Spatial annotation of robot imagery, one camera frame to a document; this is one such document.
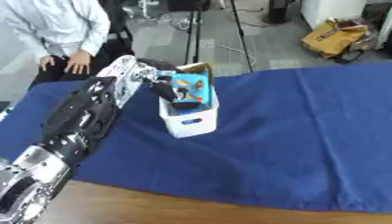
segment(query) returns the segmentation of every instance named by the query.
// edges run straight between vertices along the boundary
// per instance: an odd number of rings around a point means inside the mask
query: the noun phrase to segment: gray floor
[[[259,10],[265,7],[265,0],[237,1],[239,9]],[[166,13],[165,3],[151,8],[151,15]],[[200,61],[213,64],[217,76],[244,74],[248,71],[242,53],[221,46],[242,49],[235,23],[228,19],[230,10],[219,10],[217,6],[203,14],[200,42]],[[260,24],[262,13],[240,12],[241,20]],[[173,24],[183,20],[188,13],[172,13],[162,16],[159,21],[131,20],[129,26],[135,35],[135,51],[138,57],[165,60],[174,65],[184,63],[186,32],[174,29]],[[300,17],[299,5],[290,7],[290,22],[271,27],[243,26],[250,54],[256,59],[255,70],[334,66],[331,61],[318,59],[307,52],[300,39],[310,31]],[[0,101],[17,102],[36,73],[32,55],[21,45],[11,30],[0,23]],[[387,60],[389,57],[369,52],[357,63]]]

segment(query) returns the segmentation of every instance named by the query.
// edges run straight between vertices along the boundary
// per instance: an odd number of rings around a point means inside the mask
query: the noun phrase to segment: wooden table
[[[70,182],[38,224],[382,224],[392,215],[236,206]]]

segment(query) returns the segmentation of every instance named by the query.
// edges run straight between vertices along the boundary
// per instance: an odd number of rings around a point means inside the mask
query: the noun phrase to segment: tripod
[[[246,56],[246,59],[248,62],[248,69],[251,73],[253,73],[253,67],[252,67],[252,63],[250,62],[249,51],[248,51],[247,43],[245,42],[245,35],[244,35],[243,29],[241,27],[240,18],[238,17],[238,11],[237,11],[237,7],[235,5],[235,0],[230,0],[230,2],[231,2],[232,10],[234,13],[234,19],[237,24],[238,34],[240,35],[242,47],[243,47],[243,50],[245,52],[245,56]],[[197,2],[196,11],[197,11],[197,15],[196,15],[196,25],[197,25],[197,27],[196,27],[196,48],[195,48],[195,54],[192,59],[193,63],[199,62],[199,57],[200,57],[201,14],[203,12],[203,1],[202,0],[199,0]],[[192,35],[193,35],[193,20],[194,20],[194,14],[196,13],[196,11],[192,10],[190,13],[190,23],[189,23],[189,28],[187,31],[188,40],[186,42],[186,50],[185,50],[185,65],[188,64],[188,60],[189,60]]]

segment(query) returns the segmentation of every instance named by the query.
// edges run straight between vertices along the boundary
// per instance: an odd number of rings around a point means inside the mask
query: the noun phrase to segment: blue tablecloth
[[[392,64],[264,71],[216,79],[219,127],[176,139],[147,87],[78,180],[241,205],[392,213]],[[0,123],[0,154],[80,82],[33,89]]]

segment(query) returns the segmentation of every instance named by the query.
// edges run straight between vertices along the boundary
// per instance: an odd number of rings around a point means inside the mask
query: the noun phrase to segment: robotic arm
[[[42,140],[12,164],[0,164],[0,224],[35,222],[143,83],[168,101],[176,99],[165,84],[171,77],[157,71],[123,56],[59,104],[43,124]]]

